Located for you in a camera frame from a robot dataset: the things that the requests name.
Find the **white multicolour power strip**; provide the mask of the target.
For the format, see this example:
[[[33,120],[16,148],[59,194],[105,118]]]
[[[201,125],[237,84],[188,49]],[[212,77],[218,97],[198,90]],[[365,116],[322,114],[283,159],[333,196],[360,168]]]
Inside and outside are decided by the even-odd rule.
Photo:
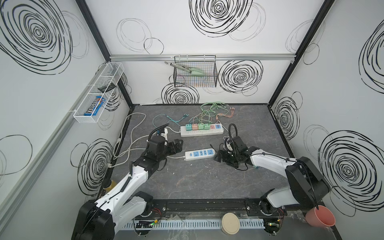
[[[210,130],[196,130],[196,131],[187,131],[186,125],[181,126],[180,134],[181,137],[202,137],[202,136],[213,136],[213,135],[221,135],[224,133],[224,128],[222,124],[211,124]]]

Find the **white blue power strip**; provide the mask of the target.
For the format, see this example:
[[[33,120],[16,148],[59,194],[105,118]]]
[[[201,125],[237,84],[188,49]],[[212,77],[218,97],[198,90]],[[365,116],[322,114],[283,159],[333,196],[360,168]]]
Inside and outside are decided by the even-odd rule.
[[[212,148],[185,152],[186,161],[203,160],[213,158],[216,151]]]

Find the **teal charger plug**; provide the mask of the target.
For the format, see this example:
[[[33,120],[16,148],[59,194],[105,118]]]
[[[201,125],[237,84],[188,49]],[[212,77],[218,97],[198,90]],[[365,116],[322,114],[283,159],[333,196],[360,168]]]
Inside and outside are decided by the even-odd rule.
[[[186,130],[187,131],[192,131],[193,130],[192,124],[186,124]]]

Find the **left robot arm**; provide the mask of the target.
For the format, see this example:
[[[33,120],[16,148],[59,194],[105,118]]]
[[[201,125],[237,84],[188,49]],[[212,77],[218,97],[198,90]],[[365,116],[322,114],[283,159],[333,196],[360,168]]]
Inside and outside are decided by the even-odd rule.
[[[144,152],[130,164],[129,173],[103,197],[82,205],[72,239],[112,240],[129,221],[149,215],[153,197],[137,189],[158,171],[161,161],[182,152],[183,143],[181,139],[168,141],[165,133],[151,133]]]

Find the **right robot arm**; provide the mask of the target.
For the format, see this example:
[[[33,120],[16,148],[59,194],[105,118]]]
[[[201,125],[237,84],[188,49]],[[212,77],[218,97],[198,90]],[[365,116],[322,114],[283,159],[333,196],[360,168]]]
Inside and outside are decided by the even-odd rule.
[[[271,189],[260,198],[259,208],[267,216],[291,205],[319,209],[323,197],[330,192],[327,180],[310,159],[287,158],[257,147],[248,147],[239,136],[227,137],[214,159],[238,171],[240,164],[245,164],[246,167],[267,169],[288,180],[287,187]]]

